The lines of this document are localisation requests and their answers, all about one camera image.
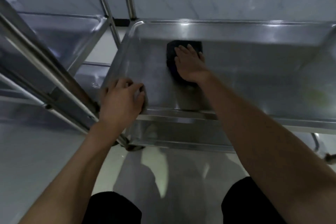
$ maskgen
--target forearm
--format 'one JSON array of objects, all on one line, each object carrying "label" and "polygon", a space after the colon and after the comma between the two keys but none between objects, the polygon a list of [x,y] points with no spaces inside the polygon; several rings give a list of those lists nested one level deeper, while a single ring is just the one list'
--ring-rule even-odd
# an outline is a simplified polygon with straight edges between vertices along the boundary
[{"label": "forearm", "polygon": [[277,209],[284,212],[288,202],[335,188],[335,173],[291,132],[213,75],[199,85],[241,163]]},{"label": "forearm", "polygon": [[100,147],[88,134],[62,171],[36,200],[20,224],[81,223],[99,170],[111,146]]}]

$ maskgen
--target black sponge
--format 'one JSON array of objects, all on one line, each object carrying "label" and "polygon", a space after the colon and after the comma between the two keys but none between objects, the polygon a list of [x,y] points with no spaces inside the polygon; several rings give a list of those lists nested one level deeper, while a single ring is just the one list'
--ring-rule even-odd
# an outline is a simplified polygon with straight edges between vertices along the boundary
[{"label": "black sponge", "polygon": [[184,41],[184,40],[174,40],[169,43],[167,43],[167,50],[166,50],[166,55],[167,55],[167,67],[170,70],[171,75],[173,78],[179,82],[180,84],[183,85],[190,85],[190,86],[197,86],[196,83],[194,82],[188,82],[184,80],[178,73],[176,65],[175,65],[175,60],[174,58],[177,56],[176,52],[174,50],[175,47],[179,47],[179,45],[182,45],[187,48],[187,45],[190,44],[195,51],[197,52],[197,55],[199,56],[199,52],[203,52],[203,47],[202,47],[202,42],[200,41]]}]

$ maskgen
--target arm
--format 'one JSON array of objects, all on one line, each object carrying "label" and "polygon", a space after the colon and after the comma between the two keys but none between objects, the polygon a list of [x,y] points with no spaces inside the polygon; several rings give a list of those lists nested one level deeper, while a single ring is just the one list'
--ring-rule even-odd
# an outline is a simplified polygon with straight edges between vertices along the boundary
[{"label": "arm", "polygon": [[224,86],[195,50],[175,49],[181,77],[204,91],[242,165],[287,223],[336,219],[336,174],[300,139]]},{"label": "arm", "polygon": [[81,223],[100,168],[124,128],[136,119],[144,93],[134,101],[143,84],[120,79],[104,90],[100,119],[82,145],[31,206],[20,224]]}]

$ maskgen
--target black shorts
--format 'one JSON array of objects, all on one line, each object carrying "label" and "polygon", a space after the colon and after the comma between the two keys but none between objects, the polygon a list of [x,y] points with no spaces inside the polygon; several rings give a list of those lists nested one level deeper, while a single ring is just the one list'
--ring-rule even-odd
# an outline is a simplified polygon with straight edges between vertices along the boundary
[{"label": "black shorts", "polygon": [[[222,202],[224,223],[285,223],[251,177],[237,181]],[[141,211],[115,192],[101,192],[90,198],[82,224],[140,224]]]}]

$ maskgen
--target hand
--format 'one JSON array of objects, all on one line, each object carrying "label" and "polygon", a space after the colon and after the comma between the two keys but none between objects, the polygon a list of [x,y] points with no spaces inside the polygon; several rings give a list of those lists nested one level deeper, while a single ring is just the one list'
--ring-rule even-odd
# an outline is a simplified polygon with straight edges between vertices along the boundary
[{"label": "hand", "polygon": [[208,77],[210,71],[205,66],[204,56],[199,52],[199,57],[194,48],[188,44],[187,48],[180,45],[175,47],[177,57],[175,64],[179,75],[188,82],[200,83]]},{"label": "hand", "polygon": [[113,137],[112,143],[141,112],[145,93],[140,92],[135,100],[134,94],[142,86],[129,78],[121,78],[103,89],[97,127]]}]

